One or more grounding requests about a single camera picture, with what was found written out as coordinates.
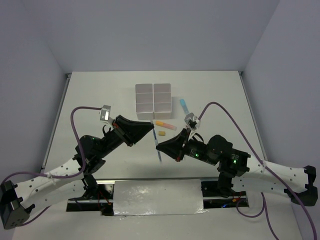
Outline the blue pen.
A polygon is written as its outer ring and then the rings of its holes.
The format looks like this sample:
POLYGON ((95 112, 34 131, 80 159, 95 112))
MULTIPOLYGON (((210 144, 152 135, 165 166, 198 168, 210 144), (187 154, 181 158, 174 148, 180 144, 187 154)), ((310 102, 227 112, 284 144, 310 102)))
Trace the blue pen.
POLYGON ((157 135, 156 135, 156 131, 155 131, 155 125, 153 120, 150 120, 150 123, 153 125, 153 129, 152 129, 152 134, 153 134, 153 138, 154 138, 154 143, 155 143, 155 147, 156 147, 156 152, 157 152, 157 156, 159 159, 160 164, 162 163, 162 157, 161 157, 161 153, 159 150, 157 150, 157 146, 158 146, 158 139, 157 139, 157 135))

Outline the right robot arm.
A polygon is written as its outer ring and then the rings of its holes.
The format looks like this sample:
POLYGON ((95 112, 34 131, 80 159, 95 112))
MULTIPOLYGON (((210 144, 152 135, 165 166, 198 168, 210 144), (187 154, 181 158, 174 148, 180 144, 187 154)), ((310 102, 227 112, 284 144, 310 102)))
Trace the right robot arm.
POLYGON ((318 200, 318 189, 314 186, 315 167, 262 163, 255 156, 235 149, 221 135, 214 135, 204 143, 190 136, 190 130, 184 128, 177 136, 159 143, 156 149, 176 162, 188 156, 216 166, 219 173, 217 190, 223 196, 243 191, 272 193, 307 207, 313 207, 318 200))

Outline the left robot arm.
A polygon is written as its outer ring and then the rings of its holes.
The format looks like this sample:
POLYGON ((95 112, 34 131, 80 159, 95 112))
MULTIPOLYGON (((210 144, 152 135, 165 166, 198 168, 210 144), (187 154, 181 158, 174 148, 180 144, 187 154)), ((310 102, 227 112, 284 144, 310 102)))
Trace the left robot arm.
POLYGON ((154 129, 151 122, 132 121, 117 116, 103 137, 84 135, 73 158, 30 180, 0 185, 0 219, 5 230, 31 223, 30 216, 42 214, 50 206, 69 199, 95 198, 99 185, 93 174, 106 157, 122 144, 131 147, 154 129))

